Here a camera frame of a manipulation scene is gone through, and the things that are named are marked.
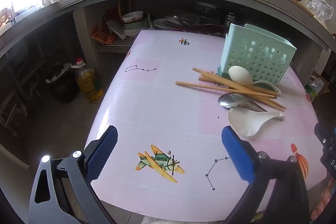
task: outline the white ceramic spoon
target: white ceramic spoon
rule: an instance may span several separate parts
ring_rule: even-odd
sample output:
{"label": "white ceramic spoon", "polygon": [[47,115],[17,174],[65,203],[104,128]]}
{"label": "white ceramic spoon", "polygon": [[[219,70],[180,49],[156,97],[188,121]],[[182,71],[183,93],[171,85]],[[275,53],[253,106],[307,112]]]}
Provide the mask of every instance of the white ceramic spoon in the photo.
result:
{"label": "white ceramic spoon", "polygon": [[252,76],[250,72],[240,66],[232,66],[229,68],[229,75],[233,82],[239,85],[254,85],[254,84],[266,84],[269,85],[278,95],[281,94],[281,90],[279,90],[275,85],[267,81],[256,81],[253,82]]}
{"label": "white ceramic spoon", "polygon": [[272,118],[282,119],[280,111],[254,112],[245,108],[232,108],[227,119],[233,130],[245,137],[251,137],[258,133],[260,127]]}

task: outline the mint green utensil holder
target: mint green utensil holder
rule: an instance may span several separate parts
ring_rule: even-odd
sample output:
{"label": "mint green utensil holder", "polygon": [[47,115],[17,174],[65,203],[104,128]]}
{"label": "mint green utensil holder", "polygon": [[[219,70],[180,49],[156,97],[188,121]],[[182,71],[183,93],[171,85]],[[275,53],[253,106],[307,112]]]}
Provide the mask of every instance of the mint green utensil holder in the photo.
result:
{"label": "mint green utensil holder", "polygon": [[274,33],[250,24],[244,27],[231,24],[218,74],[227,77],[230,67],[240,66],[251,73],[254,81],[278,85],[295,52],[288,40]]}

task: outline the blue gripper pad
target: blue gripper pad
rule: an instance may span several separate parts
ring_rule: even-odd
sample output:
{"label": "blue gripper pad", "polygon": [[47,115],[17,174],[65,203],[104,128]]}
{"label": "blue gripper pad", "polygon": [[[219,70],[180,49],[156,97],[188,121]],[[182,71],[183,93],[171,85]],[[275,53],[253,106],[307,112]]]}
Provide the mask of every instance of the blue gripper pad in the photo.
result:
{"label": "blue gripper pad", "polygon": [[255,178],[254,163],[241,145],[241,140],[230,126],[227,126],[222,130],[222,143],[229,153],[241,179],[246,180],[251,184]]}
{"label": "blue gripper pad", "polygon": [[86,163],[86,180],[89,183],[99,177],[116,146],[118,141],[117,129],[114,126],[109,126],[103,136],[96,141],[99,143]]}

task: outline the yellow oil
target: yellow oil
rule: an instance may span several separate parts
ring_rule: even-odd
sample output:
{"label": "yellow oil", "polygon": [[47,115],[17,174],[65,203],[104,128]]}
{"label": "yellow oil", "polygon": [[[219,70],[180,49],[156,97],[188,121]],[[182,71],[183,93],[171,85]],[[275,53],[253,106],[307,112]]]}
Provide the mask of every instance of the yellow oil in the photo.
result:
{"label": "yellow oil", "polygon": [[104,96],[100,82],[92,69],[80,70],[77,83],[90,104],[98,103]]}

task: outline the stacked bowls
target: stacked bowls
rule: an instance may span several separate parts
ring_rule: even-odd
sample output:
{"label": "stacked bowls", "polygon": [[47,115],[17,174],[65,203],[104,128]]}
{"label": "stacked bowls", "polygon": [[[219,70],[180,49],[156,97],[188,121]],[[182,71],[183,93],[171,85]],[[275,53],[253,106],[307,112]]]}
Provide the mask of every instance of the stacked bowls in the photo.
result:
{"label": "stacked bowls", "polygon": [[145,29],[143,11],[131,12],[122,16],[124,33],[129,37],[137,37],[141,30]]}

